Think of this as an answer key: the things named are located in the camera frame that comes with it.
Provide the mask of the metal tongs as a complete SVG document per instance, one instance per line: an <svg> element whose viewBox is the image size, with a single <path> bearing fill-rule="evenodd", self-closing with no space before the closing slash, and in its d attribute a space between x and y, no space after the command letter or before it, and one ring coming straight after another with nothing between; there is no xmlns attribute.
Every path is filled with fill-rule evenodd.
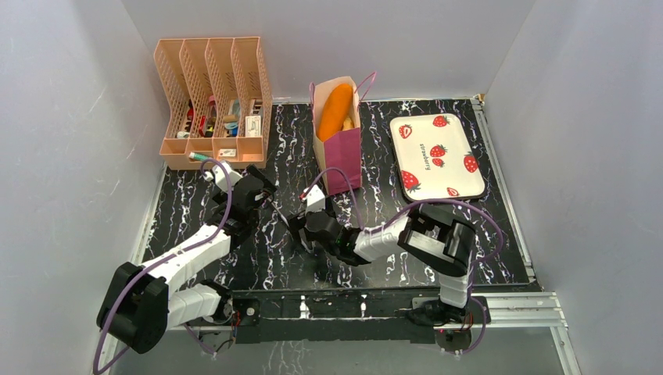
<svg viewBox="0 0 663 375"><path fill-rule="evenodd" d="M312 254L313 248L312 245L306 240L303 233L305 226L305 212L300 212L296 214L291 214L286 216L280 209L278 204L274 199L269 200L272 208L276 211L281 221L286 226L286 229L290 233L293 242L298 246L298 248Z"/></svg>

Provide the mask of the long orange fake baguette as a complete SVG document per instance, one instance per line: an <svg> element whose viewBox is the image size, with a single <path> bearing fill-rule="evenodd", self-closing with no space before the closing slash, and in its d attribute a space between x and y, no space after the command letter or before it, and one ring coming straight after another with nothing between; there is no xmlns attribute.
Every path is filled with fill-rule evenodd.
<svg viewBox="0 0 663 375"><path fill-rule="evenodd" d="M321 113L321 121L317 129L317 137L325 142L338 132L342 131L342 123L350 117L353 104L353 87L350 84L340 84L328 96Z"/></svg>

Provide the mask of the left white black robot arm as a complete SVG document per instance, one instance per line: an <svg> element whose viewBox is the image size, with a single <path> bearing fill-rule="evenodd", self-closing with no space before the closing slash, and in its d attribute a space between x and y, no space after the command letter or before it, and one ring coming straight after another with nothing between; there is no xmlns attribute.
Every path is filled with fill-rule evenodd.
<svg viewBox="0 0 663 375"><path fill-rule="evenodd" d="M204 319L224 325L236 315L233 294L214 280L187 283L229 256L259 226L260 211L277 188L254 165L244 173L217 162L203 174L214 183L217 208L188 239L161 256L119 266L97 315L97 326L138 354L150 351L174 327Z"/></svg>

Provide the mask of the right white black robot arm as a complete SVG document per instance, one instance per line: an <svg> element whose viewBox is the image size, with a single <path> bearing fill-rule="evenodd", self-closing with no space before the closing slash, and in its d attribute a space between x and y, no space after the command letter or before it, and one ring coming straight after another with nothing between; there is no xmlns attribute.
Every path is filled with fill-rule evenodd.
<svg viewBox="0 0 663 375"><path fill-rule="evenodd" d="M468 300L475 228L439 207L424 204L380 227L345 227L329 209L288 216L293 238L307 248L321 246L350 266L406 252L437 272L439 297L415 303L399 315L420 326L463 323L471 313Z"/></svg>

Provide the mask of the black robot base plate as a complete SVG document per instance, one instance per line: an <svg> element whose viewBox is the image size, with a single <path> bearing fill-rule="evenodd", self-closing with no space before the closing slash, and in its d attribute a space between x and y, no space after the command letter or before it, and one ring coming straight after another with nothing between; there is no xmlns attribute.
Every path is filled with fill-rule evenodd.
<svg viewBox="0 0 663 375"><path fill-rule="evenodd" d="M463 323L423 326L407 313L439 297L437 287L234 291L237 342L410 341L433 344L441 330L477 330L491 322L488 302L476 295Z"/></svg>

